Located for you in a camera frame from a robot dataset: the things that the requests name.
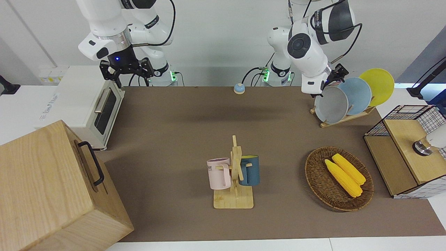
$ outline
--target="oven window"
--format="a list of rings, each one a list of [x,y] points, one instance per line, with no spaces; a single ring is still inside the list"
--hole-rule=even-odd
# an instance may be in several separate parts
[[[116,96],[113,92],[110,92],[107,102],[105,103],[104,110],[102,111],[102,113],[99,113],[96,116],[96,121],[95,121],[95,127],[102,135],[104,135],[105,128],[108,125],[108,121],[110,120],[110,116],[112,115],[115,104],[116,104]]]

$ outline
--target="oven handle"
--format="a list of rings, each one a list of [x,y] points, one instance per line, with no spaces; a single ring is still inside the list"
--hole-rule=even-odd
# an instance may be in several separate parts
[[[104,181],[104,173],[102,172],[101,166],[99,165],[98,159],[96,158],[95,153],[93,152],[93,148],[91,147],[90,143],[88,143],[87,141],[82,141],[78,144],[79,147],[82,146],[88,146],[88,149],[90,150],[91,156],[93,157],[93,160],[95,162],[96,168],[98,169],[98,173],[99,173],[99,179],[95,182],[93,182],[94,186],[98,186],[99,184],[101,184]]]
[[[107,88],[102,91],[101,98],[99,99],[98,105],[95,108],[95,113],[102,113],[104,111],[105,104],[107,103],[108,97],[110,96],[111,92],[111,88]]]

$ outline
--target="wicker basket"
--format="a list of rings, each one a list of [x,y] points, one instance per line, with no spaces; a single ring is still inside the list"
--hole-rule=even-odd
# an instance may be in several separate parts
[[[339,153],[366,178],[361,185],[361,196],[352,198],[328,171],[324,160]],[[305,176],[311,190],[325,204],[341,211],[359,210],[370,202],[373,196],[373,181],[367,168],[353,154],[332,146],[318,148],[310,153],[305,162]]]

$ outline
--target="yellow corn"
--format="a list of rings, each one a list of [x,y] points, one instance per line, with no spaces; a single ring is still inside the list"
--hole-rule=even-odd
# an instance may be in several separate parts
[[[358,185],[363,185],[365,182],[365,177],[356,169],[348,160],[346,160],[339,153],[331,157],[333,161],[340,167],[344,172],[346,172]]]
[[[350,196],[356,198],[362,194],[361,187],[342,170],[338,165],[326,159],[325,164],[327,165],[328,171],[333,175],[337,182],[347,191]]]

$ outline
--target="brown tablecloth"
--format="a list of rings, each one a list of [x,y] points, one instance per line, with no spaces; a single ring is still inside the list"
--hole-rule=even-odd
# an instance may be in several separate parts
[[[320,128],[300,88],[127,88],[106,162],[135,231],[125,242],[444,235],[429,202],[392,199],[362,138],[380,117]],[[260,156],[253,209],[214,209],[206,160],[229,157],[231,136]],[[315,148],[336,146],[368,167],[365,208],[333,212],[305,180]]]

